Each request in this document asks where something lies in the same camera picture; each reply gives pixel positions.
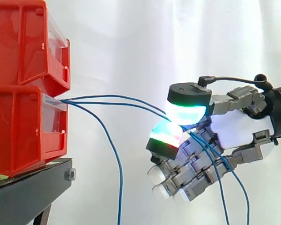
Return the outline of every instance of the black table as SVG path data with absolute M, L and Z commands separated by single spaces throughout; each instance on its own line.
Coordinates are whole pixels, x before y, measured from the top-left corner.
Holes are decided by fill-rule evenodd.
M 71 158 L 59 158 L 40 170 L 0 180 L 0 225 L 46 225 L 52 202 L 75 179 Z

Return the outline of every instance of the white backdrop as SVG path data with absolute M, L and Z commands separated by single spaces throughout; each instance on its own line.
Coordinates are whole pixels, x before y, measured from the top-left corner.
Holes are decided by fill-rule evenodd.
M 72 89 L 64 97 L 123 94 L 163 107 L 168 87 L 200 75 L 253 79 L 281 86 L 281 0 L 47 0 L 71 39 Z M 224 94 L 242 84 L 218 82 Z M 223 225 L 218 183 L 190 204 L 151 195 L 145 150 L 159 119 L 140 109 L 90 106 L 105 122 L 124 168 L 122 225 Z M 77 180 L 52 206 L 50 225 L 114 225 L 118 168 L 99 123 L 70 108 L 69 152 Z M 251 203 L 251 224 L 281 225 L 281 144 L 263 161 L 236 169 Z M 244 225 L 245 199 L 223 179 L 230 222 Z

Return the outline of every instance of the red storage bin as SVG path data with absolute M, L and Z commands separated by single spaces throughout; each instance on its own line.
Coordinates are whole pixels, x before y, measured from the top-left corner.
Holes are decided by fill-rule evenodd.
M 0 175 L 14 177 L 67 153 L 67 105 L 36 86 L 0 87 Z
M 55 97 L 70 89 L 70 42 L 43 0 L 0 0 L 0 85 L 36 85 Z

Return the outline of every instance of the green led light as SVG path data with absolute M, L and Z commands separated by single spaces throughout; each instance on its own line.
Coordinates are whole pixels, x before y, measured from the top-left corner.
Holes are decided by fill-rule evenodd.
M 179 125 L 163 120 L 154 127 L 150 134 L 150 138 L 179 148 L 182 140 L 182 135 L 183 130 Z
M 170 102 L 166 105 L 167 117 L 182 126 L 198 123 L 206 112 L 206 106 L 178 106 Z

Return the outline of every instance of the blue wire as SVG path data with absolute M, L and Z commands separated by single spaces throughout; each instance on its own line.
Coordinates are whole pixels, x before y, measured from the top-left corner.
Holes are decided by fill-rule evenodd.
M 214 153 L 216 154 L 226 165 L 226 167 L 232 172 L 232 174 L 234 175 L 235 179 L 238 181 L 240 187 L 242 188 L 243 192 L 244 192 L 244 196 L 246 199 L 246 203 L 247 203 L 247 225 L 249 225 L 250 223 L 250 202 L 249 202 L 249 197 L 248 194 L 244 188 L 244 185 L 242 184 L 242 182 L 240 181 L 239 177 L 236 175 L 236 173 L 234 172 L 233 168 L 231 167 L 230 163 L 227 161 L 227 159 L 225 157 L 223 157 L 219 152 L 217 152 L 217 150 L 215 150 L 208 142 L 206 142 L 204 139 L 199 138 L 198 136 L 196 136 L 194 133 L 190 132 L 190 135 L 199 143 L 204 143 L 206 146 L 208 146 L 208 148 Z
M 124 99 L 128 99 L 128 100 L 132 100 L 132 101 L 136 101 L 136 102 L 140 102 L 143 103 L 147 106 L 152 107 L 153 109 L 158 110 L 159 112 L 165 114 L 165 111 L 148 103 L 145 102 L 143 100 L 137 99 L 137 98 L 133 98 L 133 97 L 128 97 L 128 96 L 123 96 L 123 95 L 90 95 L 90 96 L 81 96 L 81 97 L 74 97 L 74 98 L 68 98 L 68 99 L 63 99 L 65 101 L 72 101 L 72 100 L 79 100 L 79 99 L 88 99 L 88 98 L 124 98 Z
M 69 100 L 78 100 L 78 99 L 86 99 L 86 98 L 100 98 L 100 97 L 103 97 L 103 98 L 117 97 L 117 98 L 126 98 L 126 99 L 129 99 L 129 100 L 138 101 L 138 102 L 144 103 L 144 104 L 146 104 L 146 105 L 148 105 L 148 106 L 150 106 L 150 107 L 153 107 L 153 108 L 157 109 L 158 111 L 160 111 L 161 113 L 164 113 L 164 114 L 165 114 L 165 112 L 164 112 L 163 110 L 159 109 L 159 108 L 156 107 L 156 106 L 153 106 L 153 105 L 151 105 L 151 104 L 149 104 L 149 103 L 147 103 L 147 102 L 144 102 L 144 101 L 142 101 L 142 100 L 139 100 L 139 99 L 136 99 L 136 98 L 132 98 L 132 97 L 126 97 L 126 96 L 119 96 L 119 95 L 97 95 L 97 96 L 75 97 L 75 98 L 71 98 L 71 99 L 69 99 Z M 160 114 L 156 113 L 155 111 L 153 111 L 153 110 L 151 110 L 151 109 L 148 109 L 148 108 L 143 107 L 143 106 L 140 106 L 140 105 L 135 105 L 135 104 L 129 104 L 129 103 L 107 103 L 107 102 L 72 102 L 72 101 L 67 101 L 67 99 L 62 100 L 62 102 L 67 103 L 67 104 L 70 104 L 70 105 L 74 105 L 74 106 L 76 106 L 76 107 L 79 107 L 79 108 L 81 108 L 81 109 L 87 111 L 88 113 L 90 113 L 91 115 L 93 115 L 97 120 L 99 120 L 100 123 L 101 123 L 102 121 L 101 121 L 95 114 L 93 114 L 91 111 L 89 111 L 89 110 L 85 109 L 84 107 L 79 106 L 79 105 L 77 105 L 77 104 L 126 105 L 126 106 L 138 107 L 138 108 L 147 110 L 147 111 L 149 111 L 149 112 L 151 112 L 151 113 L 154 113 L 155 115 L 160 116 L 160 117 L 162 117 L 163 119 L 169 120 L 169 119 L 166 118 L 165 116 L 160 115 Z M 108 134 L 108 131 L 107 131 L 106 127 L 104 126 L 103 123 L 101 123 L 101 125 L 105 128 L 104 130 L 105 130 L 105 132 L 106 132 L 106 134 L 107 134 L 107 136 L 108 136 L 108 138 L 109 138 L 109 141 L 111 142 L 111 145 L 113 146 L 113 150 L 114 150 L 114 152 L 115 152 L 115 154 L 116 154 L 116 156 L 117 156 L 116 149 L 115 149 L 115 147 L 114 147 L 114 145 L 113 145 L 113 143 L 112 143 L 112 141 L 111 141 L 111 138 L 110 138 L 110 136 L 109 136 L 109 134 Z M 195 139 L 195 141 L 196 141 L 198 144 L 201 145 L 200 142 L 206 144 L 206 145 L 210 148 L 210 150 L 211 150 L 214 154 L 216 154 L 216 155 L 225 163 L 225 165 L 229 168 L 229 170 L 230 170 L 230 171 L 232 172 L 232 174 L 235 176 L 236 180 L 237 180 L 238 183 L 240 184 L 240 186 L 241 186 L 241 188 L 242 188 L 242 190 L 243 190 L 243 192 L 244 192 L 244 195 L 245 195 L 245 197 L 246 197 L 247 209 L 248 209 L 248 210 L 247 210 L 247 225 L 248 225 L 248 224 L 249 224 L 249 219 L 250 219 L 250 205 L 249 205 L 249 198 L 248 198 L 247 192 L 246 192 L 246 190 L 245 190 L 245 188 L 244 188 L 242 182 L 240 181 L 240 179 L 238 178 L 238 176 L 235 174 L 235 172 L 233 171 L 232 167 L 230 166 L 229 162 L 226 160 L 225 157 L 223 157 L 221 154 L 219 154 L 219 153 L 218 153 L 211 145 L 209 145 L 205 140 L 200 139 L 199 137 L 197 137 L 197 136 L 196 136 L 195 134 L 193 134 L 193 133 L 190 133 L 190 135 Z M 217 167 L 216 167 L 216 164 L 215 164 L 214 160 L 211 158 L 209 152 L 206 151 L 206 153 L 207 153 L 209 159 L 211 159 L 211 161 L 212 161 L 212 163 L 213 163 L 213 166 L 214 166 L 214 168 L 215 168 L 215 172 L 216 172 L 216 175 L 217 175 L 219 184 L 220 184 L 220 190 L 221 190 L 221 195 L 222 195 L 222 201 L 223 201 L 223 206 L 224 206 L 224 211 L 225 211 L 226 222 L 227 222 L 227 224 L 229 224 L 228 213 L 227 213 L 227 208 L 226 208 L 226 204 L 225 204 L 225 200 L 224 200 L 224 195 L 223 195 L 223 188 L 222 188 L 221 179 L 220 179 L 220 176 L 219 176 L 219 173 L 218 173 L 218 170 L 217 170 Z M 120 203 L 120 201 L 121 201 L 121 199 L 122 199 L 122 191 L 121 191 L 122 189 L 123 189 L 123 187 L 122 187 L 122 188 L 120 187 L 119 210 L 118 210 L 118 225 L 119 225 L 120 215 L 121 215 L 121 203 Z
M 148 109 L 147 107 L 144 107 L 144 106 L 141 106 L 141 105 L 136 105 L 136 104 L 130 104 L 130 103 L 114 103 L 114 102 L 75 102 L 75 101 L 67 101 L 67 100 L 61 100 L 61 102 L 63 103 L 74 103 L 74 104 L 94 104 L 94 105 L 124 105 L 124 106 L 131 106 L 131 107 L 136 107 L 136 108 L 140 108 L 140 109 L 144 109 L 144 110 L 147 110 L 151 113 L 154 113 L 155 115 L 165 119 L 165 120 L 168 120 L 170 121 L 166 116 L 164 115 L 161 115 L 155 111 L 153 111 L 152 109 Z
M 106 126 L 105 126 L 104 123 L 100 120 L 99 117 L 97 117 L 97 116 L 96 116 L 93 112 L 91 112 L 90 110 L 88 110 L 88 109 L 86 109 L 86 108 L 84 108 L 84 107 L 82 107 L 82 106 L 80 106 L 80 105 L 77 105 L 77 104 L 75 104 L 75 103 L 73 103 L 73 102 L 68 102 L 68 101 L 63 101 L 63 102 L 64 102 L 64 103 L 67 103 L 67 104 L 69 104 L 69 105 L 73 105 L 73 106 L 75 106 L 75 107 L 78 107 L 78 108 L 80 108 L 80 109 L 86 111 L 87 113 L 89 113 L 89 114 L 92 115 L 93 117 L 95 117 L 95 118 L 97 119 L 97 121 L 101 124 L 101 126 L 103 127 L 103 129 L 104 129 L 104 131 L 105 131 L 105 133 L 106 133 L 106 135 L 107 135 L 107 138 L 108 138 L 108 140 L 109 140 L 109 142 L 110 142 L 110 144 L 111 144 L 111 147 L 112 147 L 112 149 L 113 149 L 113 152 L 114 152 L 114 154 L 115 154 L 115 156 L 116 156 L 116 158 L 117 158 L 118 169 L 119 169 L 119 173 L 120 173 L 120 187 L 119 187 L 119 195 L 118 195 L 118 223 L 117 223 L 118 225 L 120 225 L 120 224 L 121 224 L 121 215 L 122 215 L 122 198 L 123 198 L 123 168 L 122 168 L 121 160 L 120 160 L 120 158 L 119 158 L 119 156 L 118 156 L 117 149 L 116 149 L 116 147 L 115 147 L 114 144 L 113 144 L 113 141 L 112 141 L 112 139 L 111 139 L 111 137 L 110 137 L 110 135 L 109 135 L 109 133 L 108 133 L 108 130 L 107 130 Z
M 153 111 L 153 110 L 151 110 L 151 109 L 148 109 L 148 108 L 143 107 L 143 106 L 140 106 L 140 105 L 135 105 L 135 104 L 129 104 L 129 103 L 110 103 L 110 102 L 74 102 L 74 101 L 66 101 L 66 100 L 62 100 L 62 102 L 68 103 L 68 104 L 98 104 L 98 105 L 125 105 L 125 106 L 132 106 L 132 107 L 137 107 L 137 108 L 141 108 L 141 109 L 147 110 L 147 111 L 149 111 L 149 112 L 154 113 L 155 115 L 158 115 L 158 116 L 160 116 L 160 117 L 162 117 L 162 118 L 164 118 L 164 119 L 169 120 L 169 119 L 166 118 L 165 116 L 160 115 L 160 114 L 156 113 L 155 111 Z M 229 225 L 229 219 L 228 219 L 227 207 L 226 207 L 225 198 L 224 198 L 224 192 L 223 192 L 222 182 L 221 182 L 221 178 L 220 178 L 220 175 L 219 175 L 217 166 L 216 166 L 214 160 L 212 159 L 210 153 L 206 150 L 206 148 L 205 148 L 200 142 L 198 142 L 198 144 L 199 144 L 199 145 L 202 147 L 202 149 L 207 153 L 209 159 L 211 160 L 211 162 L 212 162 L 212 164 L 213 164 L 213 166 L 214 166 L 215 173 L 216 173 L 217 179 L 218 179 L 218 181 L 219 181 L 219 185 L 220 185 L 220 190 L 221 190 L 221 196 L 222 196 L 222 202 L 223 202 L 223 206 L 224 206 L 224 212 L 225 212 L 226 222 L 227 222 L 227 225 Z
M 205 146 L 202 145 L 202 143 L 200 143 L 199 141 L 197 141 L 197 143 L 201 146 L 201 148 L 206 152 L 206 154 L 208 155 L 210 161 L 212 162 L 212 165 L 214 166 L 215 169 L 215 173 L 217 176 L 217 179 L 219 181 L 219 185 L 220 185 L 220 191 L 221 191 L 221 197 L 222 197 L 222 203 L 223 203 L 223 207 L 224 207 L 224 212 L 225 212 L 225 218 L 226 218 L 226 223 L 227 225 L 230 225 L 229 223 L 229 216 L 228 216 L 228 212 L 227 212 L 227 207 L 226 207 L 226 201 L 225 201 L 225 197 L 224 197 L 224 190 L 223 190 L 223 186 L 222 186 L 222 182 L 221 182 L 221 177 L 219 174 L 219 171 L 217 169 L 216 163 L 213 160 L 213 158 L 211 157 L 210 153 L 208 152 L 208 150 L 205 148 Z

